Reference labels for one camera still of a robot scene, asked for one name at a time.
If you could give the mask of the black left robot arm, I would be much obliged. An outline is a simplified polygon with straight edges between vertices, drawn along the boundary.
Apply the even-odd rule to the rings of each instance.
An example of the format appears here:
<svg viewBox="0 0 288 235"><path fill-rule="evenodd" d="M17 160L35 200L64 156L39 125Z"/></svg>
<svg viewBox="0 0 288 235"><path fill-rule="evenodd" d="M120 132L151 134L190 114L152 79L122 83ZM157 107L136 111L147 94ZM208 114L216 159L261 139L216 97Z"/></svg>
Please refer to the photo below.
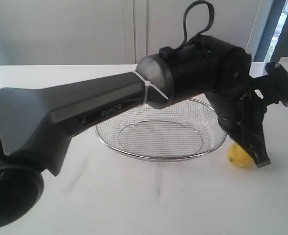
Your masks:
<svg viewBox="0 0 288 235"><path fill-rule="evenodd" d="M262 122L266 104L241 47L196 35L145 57L132 72L43 89L0 89L0 227L27 213L58 175L71 139L142 104L163 109L205 94L220 126L253 158L270 164Z"/></svg>

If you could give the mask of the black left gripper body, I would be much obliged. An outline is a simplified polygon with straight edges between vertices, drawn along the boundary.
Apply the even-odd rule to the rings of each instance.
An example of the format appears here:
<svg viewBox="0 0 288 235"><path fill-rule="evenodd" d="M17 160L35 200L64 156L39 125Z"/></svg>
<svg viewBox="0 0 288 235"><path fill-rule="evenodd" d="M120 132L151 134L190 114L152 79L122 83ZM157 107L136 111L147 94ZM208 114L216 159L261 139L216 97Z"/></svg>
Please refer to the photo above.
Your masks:
<svg viewBox="0 0 288 235"><path fill-rule="evenodd" d="M243 149L265 149L263 120L267 108L253 89L253 78L211 75L206 98L229 137Z"/></svg>

